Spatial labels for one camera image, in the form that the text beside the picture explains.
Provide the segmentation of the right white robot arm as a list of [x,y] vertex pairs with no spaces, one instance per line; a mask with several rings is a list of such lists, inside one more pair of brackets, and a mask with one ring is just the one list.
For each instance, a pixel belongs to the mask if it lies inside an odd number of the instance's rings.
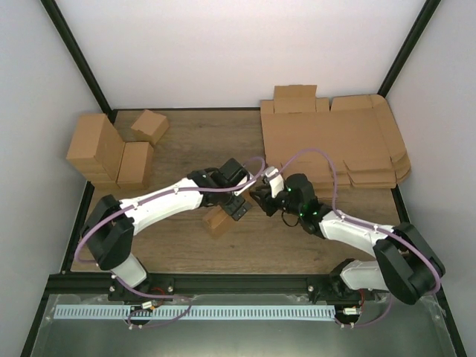
[[324,204],[312,183],[302,174],[287,179],[265,178],[251,198],[267,216],[276,212],[297,217],[308,234],[352,246],[373,257],[371,261],[347,260],[334,270],[332,294],[346,300],[356,290],[390,292],[414,305],[422,296],[441,287],[445,267],[421,233],[408,222],[397,226],[378,225],[357,219]]

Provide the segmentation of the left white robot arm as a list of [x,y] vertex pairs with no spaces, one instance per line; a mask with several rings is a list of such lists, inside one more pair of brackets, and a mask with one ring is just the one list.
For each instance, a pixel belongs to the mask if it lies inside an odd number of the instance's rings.
[[171,216],[198,208],[220,207],[234,220],[242,218],[250,205],[241,193],[256,177],[236,159],[221,167],[194,170],[161,190],[131,199],[104,196],[86,220],[74,258],[87,247],[102,271],[111,272],[135,300],[152,291],[149,273],[132,253],[132,241],[140,232]]

